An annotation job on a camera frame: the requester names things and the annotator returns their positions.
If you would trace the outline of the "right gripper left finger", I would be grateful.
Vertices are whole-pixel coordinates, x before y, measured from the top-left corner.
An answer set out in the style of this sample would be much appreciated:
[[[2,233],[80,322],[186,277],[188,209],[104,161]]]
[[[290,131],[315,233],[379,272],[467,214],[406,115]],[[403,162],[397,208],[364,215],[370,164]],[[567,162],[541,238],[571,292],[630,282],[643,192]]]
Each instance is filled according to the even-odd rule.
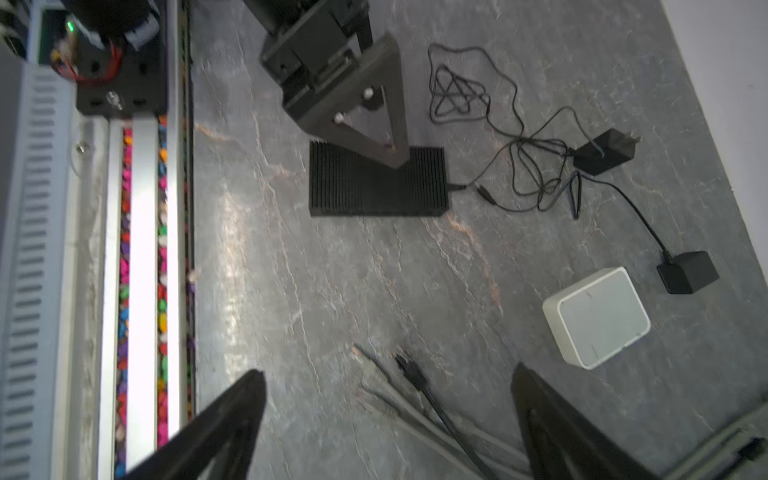
[[[266,405],[265,375],[251,369],[126,477],[245,479]]]

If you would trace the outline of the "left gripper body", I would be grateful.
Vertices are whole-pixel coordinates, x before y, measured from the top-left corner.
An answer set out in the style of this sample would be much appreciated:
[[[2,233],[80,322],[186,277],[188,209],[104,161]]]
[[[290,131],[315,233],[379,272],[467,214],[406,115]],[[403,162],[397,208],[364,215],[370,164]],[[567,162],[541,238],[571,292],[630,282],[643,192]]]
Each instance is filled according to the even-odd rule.
[[[300,119],[357,67],[349,48],[372,46],[366,1],[247,1],[266,30],[260,63],[282,90],[282,107]]]

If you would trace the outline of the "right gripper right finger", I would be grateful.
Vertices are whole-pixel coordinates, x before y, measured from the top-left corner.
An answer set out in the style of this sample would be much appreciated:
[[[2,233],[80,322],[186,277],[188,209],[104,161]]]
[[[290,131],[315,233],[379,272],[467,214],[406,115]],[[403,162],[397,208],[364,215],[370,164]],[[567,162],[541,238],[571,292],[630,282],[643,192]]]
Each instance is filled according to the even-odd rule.
[[[541,376],[519,363],[511,383],[535,479],[656,479]]]

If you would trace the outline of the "black network switch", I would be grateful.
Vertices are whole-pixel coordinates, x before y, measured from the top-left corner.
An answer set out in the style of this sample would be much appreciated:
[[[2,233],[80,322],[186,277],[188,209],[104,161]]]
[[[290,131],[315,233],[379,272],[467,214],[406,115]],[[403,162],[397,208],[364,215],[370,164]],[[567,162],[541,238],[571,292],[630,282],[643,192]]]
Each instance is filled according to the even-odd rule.
[[[312,141],[309,154],[313,217],[439,217],[449,210],[442,148],[412,147],[397,169],[326,142]]]

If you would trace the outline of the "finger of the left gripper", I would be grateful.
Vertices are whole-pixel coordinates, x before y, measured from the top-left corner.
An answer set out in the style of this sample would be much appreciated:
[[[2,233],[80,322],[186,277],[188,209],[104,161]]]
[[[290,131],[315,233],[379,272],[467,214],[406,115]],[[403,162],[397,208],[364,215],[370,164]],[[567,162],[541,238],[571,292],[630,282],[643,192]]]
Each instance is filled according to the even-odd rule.
[[[389,141],[381,143],[345,122],[356,110],[383,110]],[[384,34],[361,54],[351,71],[322,93],[296,119],[305,133],[397,169],[410,159],[401,54],[395,37]]]

